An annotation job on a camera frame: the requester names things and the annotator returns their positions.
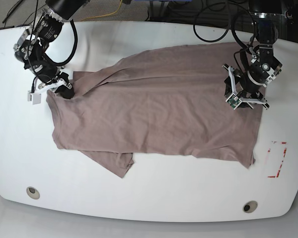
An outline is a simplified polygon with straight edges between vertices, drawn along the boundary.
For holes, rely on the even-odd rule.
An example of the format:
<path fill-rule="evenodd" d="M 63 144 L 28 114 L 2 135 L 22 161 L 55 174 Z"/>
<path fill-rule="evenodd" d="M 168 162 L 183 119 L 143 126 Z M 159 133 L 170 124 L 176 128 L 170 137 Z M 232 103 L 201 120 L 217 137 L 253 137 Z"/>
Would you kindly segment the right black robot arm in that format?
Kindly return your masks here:
<path fill-rule="evenodd" d="M 34 75 L 31 90 L 28 91 L 28 101 L 33 104 L 41 102 L 41 94 L 47 91 L 60 94 L 65 99 L 74 96 L 74 88 L 69 75 L 62 71 L 75 55 L 78 45 L 78 34 L 72 16 L 87 0 L 47 0 L 35 16 L 29 28 L 25 29 L 14 45 L 16 59 L 24 64 L 25 70 Z M 57 39 L 65 22 L 69 22 L 73 34 L 74 45 L 69 57 L 62 62 L 53 61 L 46 50 L 49 44 Z"/>

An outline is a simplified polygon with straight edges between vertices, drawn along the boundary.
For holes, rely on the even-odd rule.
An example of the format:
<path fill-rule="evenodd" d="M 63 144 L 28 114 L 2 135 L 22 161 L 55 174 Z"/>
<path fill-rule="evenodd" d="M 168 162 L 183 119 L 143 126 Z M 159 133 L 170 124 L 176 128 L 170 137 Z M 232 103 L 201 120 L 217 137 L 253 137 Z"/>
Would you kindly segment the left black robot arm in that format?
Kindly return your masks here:
<path fill-rule="evenodd" d="M 250 0 L 249 9 L 239 11 L 231 20 L 231 32 L 241 49 L 234 53 L 239 55 L 237 68 L 227 64 L 223 68 L 228 72 L 225 82 L 226 102 L 234 109 L 253 108 L 255 104 L 269 108 L 267 100 L 260 92 L 267 87 L 282 71 L 282 63 L 274 56 L 273 44 L 278 39 L 278 30 L 272 17 L 281 14 L 282 3 L 279 0 Z M 237 36 L 235 23 L 243 14 L 257 16 L 252 20 L 253 35 L 247 44 Z"/>

